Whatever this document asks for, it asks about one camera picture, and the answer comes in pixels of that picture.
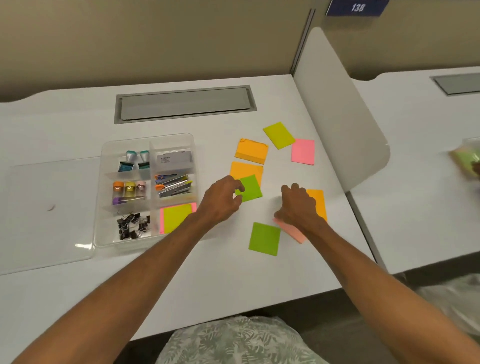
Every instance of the orange sticky note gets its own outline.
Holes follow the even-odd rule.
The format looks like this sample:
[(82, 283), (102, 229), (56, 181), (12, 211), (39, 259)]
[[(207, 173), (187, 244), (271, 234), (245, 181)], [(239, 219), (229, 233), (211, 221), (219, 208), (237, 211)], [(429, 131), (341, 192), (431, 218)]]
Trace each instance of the orange sticky note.
[(250, 162), (264, 164), (267, 158), (268, 145), (250, 139), (240, 139), (235, 157)]
[(325, 210), (325, 199), (324, 192), (322, 190), (307, 190), (308, 196), (313, 197), (317, 204), (315, 209), (317, 210), (317, 215), (321, 216), (327, 221), (327, 211)]
[(255, 175), (258, 185), (262, 185), (262, 174), (264, 172), (263, 166), (257, 166), (250, 163), (242, 162), (232, 162), (232, 167), (230, 168), (230, 176), (239, 180), (240, 178), (248, 177)]
[(273, 218), (273, 222), (277, 224), (284, 232), (286, 232), (288, 235), (298, 241), (300, 244), (307, 240), (305, 235), (303, 235), (301, 231), (298, 230), (295, 226), (287, 224), (286, 222), (283, 222), (282, 220), (279, 220), (277, 218)]

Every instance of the yellow-green sticky note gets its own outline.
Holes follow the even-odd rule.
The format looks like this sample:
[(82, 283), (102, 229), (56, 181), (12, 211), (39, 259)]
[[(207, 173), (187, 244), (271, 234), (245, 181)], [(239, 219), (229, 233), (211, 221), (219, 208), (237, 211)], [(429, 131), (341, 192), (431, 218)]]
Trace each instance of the yellow-green sticky note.
[(240, 190), (235, 190), (235, 194), (242, 195), (241, 198), (242, 202), (250, 201), (255, 198), (262, 197), (262, 191), (260, 190), (260, 186), (258, 185), (257, 178), (255, 175), (251, 175), (248, 177), (240, 178), (243, 187), (245, 187), (245, 192), (240, 192)]
[(264, 132), (277, 149), (282, 149), (295, 143), (295, 138), (288, 132), (287, 128), (281, 122), (267, 126), (264, 128)]
[(192, 205), (178, 205), (163, 209), (164, 233), (174, 231), (192, 213)]
[(280, 242), (280, 232), (281, 229), (276, 226), (254, 222), (248, 248), (256, 252), (276, 256), (278, 243)]

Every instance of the desk organizer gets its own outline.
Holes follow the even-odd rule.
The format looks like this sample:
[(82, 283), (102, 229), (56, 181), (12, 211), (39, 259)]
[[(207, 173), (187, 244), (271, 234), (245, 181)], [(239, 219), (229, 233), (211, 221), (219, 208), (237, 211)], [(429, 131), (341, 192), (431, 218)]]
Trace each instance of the desk organizer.
[[(193, 136), (188, 133), (154, 136), (150, 138), (127, 139), (107, 142), (103, 144), (100, 157), (100, 174), (98, 178), (98, 195), (96, 198), (96, 213), (94, 226), (94, 244), (96, 247), (115, 245), (117, 248), (130, 250), (145, 248), (161, 239), (160, 234), (160, 208), (198, 202), (198, 175), (195, 166), (195, 143)], [(132, 170), (118, 172), (120, 162), (127, 161), (126, 152), (149, 152), (150, 168), (139, 169), (142, 163), (137, 156)], [(173, 158), (172, 152), (184, 152), (185, 155), (176, 153), (178, 158)], [(188, 175), (192, 181), (188, 193), (159, 197), (155, 189), (157, 175), (177, 174)], [(113, 204), (114, 182), (145, 182), (145, 198)], [(139, 219), (150, 222), (146, 231), (138, 234), (137, 238), (120, 238), (119, 223), (117, 220), (129, 214), (140, 214)]]

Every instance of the sticky note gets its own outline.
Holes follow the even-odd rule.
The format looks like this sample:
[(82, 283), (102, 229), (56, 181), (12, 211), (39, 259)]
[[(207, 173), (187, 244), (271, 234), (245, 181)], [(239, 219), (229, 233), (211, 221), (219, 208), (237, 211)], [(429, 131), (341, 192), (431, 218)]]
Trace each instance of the sticky note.
[(314, 165), (315, 141), (307, 139), (295, 139), (292, 144), (292, 162)]
[(243, 187), (245, 187), (245, 192), (235, 190), (235, 194), (237, 196), (243, 196), (241, 200), (242, 202), (262, 197), (262, 191), (260, 190), (260, 186), (258, 185), (255, 175), (240, 178), (240, 181), (243, 184)]
[(322, 190), (307, 190), (308, 196), (313, 197), (317, 202), (315, 209), (317, 215), (321, 216), (327, 221), (327, 211), (325, 210), (324, 192)]
[(160, 234), (174, 231), (185, 218), (197, 210), (197, 203), (176, 205), (160, 209)]
[(267, 126), (264, 128), (264, 132), (277, 149), (282, 149), (295, 143), (295, 138), (288, 132), (287, 128), (281, 122)]
[(307, 240), (306, 236), (303, 235), (301, 231), (298, 230), (295, 226), (287, 224), (286, 222), (283, 222), (282, 220), (279, 220), (277, 218), (273, 218), (273, 222), (277, 224), (284, 232), (286, 232), (288, 235), (298, 241), (300, 244)]
[(267, 158), (268, 145), (254, 142), (250, 139), (240, 139), (235, 157), (249, 160), (250, 162), (264, 164)]
[(256, 164), (242, 163), (242, 162), (232, 162), (232, 167), (230, 168), (230, 176), (239, 180), (243, 177), (255, 175), (258, 185), (262, 185), (262, 174), (264, 172), (263, 166), (257, 166)]
[(276, 256), (278, 243), (280, 242), (280, 231), (280, 228), (275, 226), (254, 222), (248, 248), (256, 252)]

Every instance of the desk surface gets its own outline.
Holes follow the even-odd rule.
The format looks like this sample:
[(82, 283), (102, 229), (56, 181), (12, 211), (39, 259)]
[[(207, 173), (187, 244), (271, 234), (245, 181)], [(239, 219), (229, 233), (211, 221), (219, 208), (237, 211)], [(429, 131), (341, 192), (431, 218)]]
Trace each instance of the desk surface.
[[(193, 118), (114, 125), (116, 94), (250, 85), (258, 108)], [(9, 166), (100, 155), (106, 141), (172, 133), (195, 138), (200, 196), (229, 173), (240, 138), (269, 145), (263, 198), (246, 202), (198, 243), (134, 339), (340, 287), (311, 244), (281, 234), (278, 256), (248, 250), (254, 221), (273, 224), (280, 186), (298, 182), (323, 189), (328, 222), (371, 257), (368, 245), (289, 75), (153, 85), (47, 91), (0, 104), (0, 167), (4, 190)], [(315, 139), (315, 166), (290, 162), (262, 128), (282, 121), (297, 138)], [(9, 153), (18, 150), (20, 153)], [(0, 276), (0, 354), (10, 362), (35, 337), (136, 255), (108, 256)]]
[(390, 144), (387, 166), (352, 196), (390, 273), (480, 250), (480, 183), (448, 155), (480, 135), (480, 94), (447, 97), (431, 76), (480, 67), (384, 73), (354, 81)]

